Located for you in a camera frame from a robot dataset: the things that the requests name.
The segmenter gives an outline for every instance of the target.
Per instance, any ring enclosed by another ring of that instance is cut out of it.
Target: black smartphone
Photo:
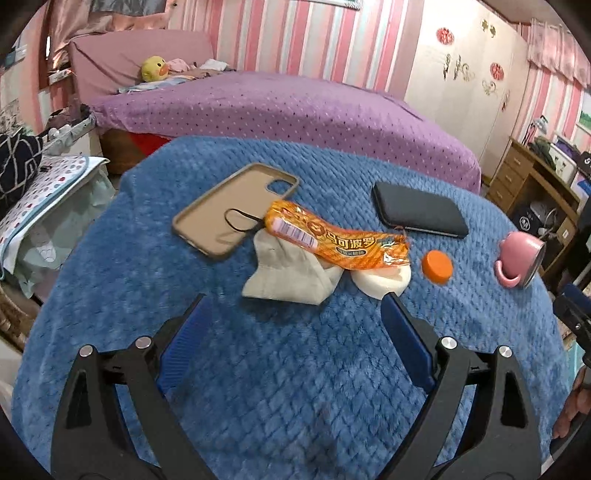
[[[402,185],[378,181],[372,199],[379,219],[390,228],[464,238],[468,226],[452,199]]]

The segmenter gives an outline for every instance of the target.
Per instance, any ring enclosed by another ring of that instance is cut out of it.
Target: blue fleece blanket
[[[567,395],[566,360],[539,276],[526,290],[504,289],[495,279],[498,242],[513,229],[496,206],[365,157],[282,142],[183,137],[124,175],[118,197],[66,262],[35,322],[13,416],[43,465],[49,466],[56,408],[80,346],[124,348],[183,312],[199,292],[213,298],[215,322],[170,402],[220,479],[371,479],[395,452],[425,396],[387,337],[379,301],[363,295],[347,273],[320,306],[243,299],[242,286],[256,268],[251,239],[214,262],[171,232],[176,213],[251,162],[299,176],[293,200],[345,228],[383,231],[370,200],[378,180],[452,198],[470,234],[457,240],[410,233],[413,278],[402,299],[439,335],[485,352],[499,344],[513,348],[547,452]],[[443,287],[421,272],[431,249],[454,262]],[[154,461],[121,390],[137,451]],[[464,398],[441,459],[453,454],[469,405]]]

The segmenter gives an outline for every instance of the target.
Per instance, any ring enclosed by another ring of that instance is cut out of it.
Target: pink mug
[[[505,288],[526,288],[544,258],[546,244],[525,232],[510,232],[501,240],[501,253],[495,262],[495,274]]]

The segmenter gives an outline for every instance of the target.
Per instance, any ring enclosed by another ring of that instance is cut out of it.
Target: wardrobe door
[[[425,0],[404,100],[454,136],[461,132],[469,107],[456,65],[460,57],[467,63],[480,49],[473,37],[482,9],[475,0]]]
[[[476,158],[504,98],[515,36],[510,25],[476,0],[425,1],[405,101]]]
[[[488,10],[478,23],[475,37],[482,50],[474,59],[470,106],[457,138],[480,159],[505,97],[517,32]]]
[[[479,160],[485,181],[490,181],[495,176],[511,143],[511,134],[519,115],[529,68],[527,42],[516,34],[513,58],[506,79],[504,94],[501,98],[501,105],[496,114],[495,124],[485,150]]]

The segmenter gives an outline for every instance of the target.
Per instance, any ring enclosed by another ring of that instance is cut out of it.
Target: human hand
[[[570,430],[570,423],[576,417],[577,413],[589,414],[591,410],[591,390],[582,388],[587,367],[582,367],[574,379],[573,391],[570,393],[564,408],[558,416],[552,430],[552,438],[564,438]]]

